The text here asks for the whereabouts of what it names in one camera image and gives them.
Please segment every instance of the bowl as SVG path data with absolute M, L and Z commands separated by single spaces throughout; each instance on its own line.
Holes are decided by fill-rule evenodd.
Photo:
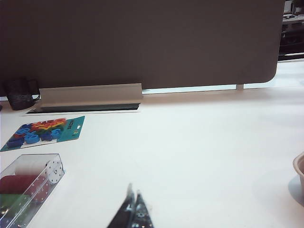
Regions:
M 294 159 L 294 169 L 300 176 L 302 194 L 304 196 L 304 152 Z

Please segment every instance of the clear plastic box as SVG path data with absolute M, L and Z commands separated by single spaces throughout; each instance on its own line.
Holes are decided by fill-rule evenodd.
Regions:
M 19 156 L 0 174 L 0 228 L 26 227 L 64 174 L 58 153 Z

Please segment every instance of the toy package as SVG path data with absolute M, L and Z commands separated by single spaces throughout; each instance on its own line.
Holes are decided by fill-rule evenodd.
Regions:
M 85 117 L 55 119 L 22 125 L 0 150 L 10 151 L 30 146 L 78 139 Z

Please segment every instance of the green item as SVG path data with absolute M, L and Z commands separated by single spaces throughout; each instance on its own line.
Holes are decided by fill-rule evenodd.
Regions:
M 48 130 L 40 129 L 39 131 L 36 131 L 36 134 L 40 136 L 40 135 L 44 134 L 45 132 L 48 132 Z
M 30 196 L 28 195 L 0 194 L 0 216 L 4 215 L 6 218 L 14 218 L 29 200 Z M 24 209 L 18 220 L 22 221 L 26 218 L 29 205 Z

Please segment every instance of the black mug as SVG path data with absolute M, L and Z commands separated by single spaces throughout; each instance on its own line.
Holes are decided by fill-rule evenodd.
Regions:
M 38 97 L 33 99 L 33 92 L 30 89 L 30 83 L 36 83 L 36 91 Z M 9 100 L 12 110 L 21 110 L 29 108 L 35 104 L 35 101 L 40 98 L 38 82 L 35 79 L 27 80 L 26 78 L 18 78 L 8 80 L 3 83 L 4 91 Z

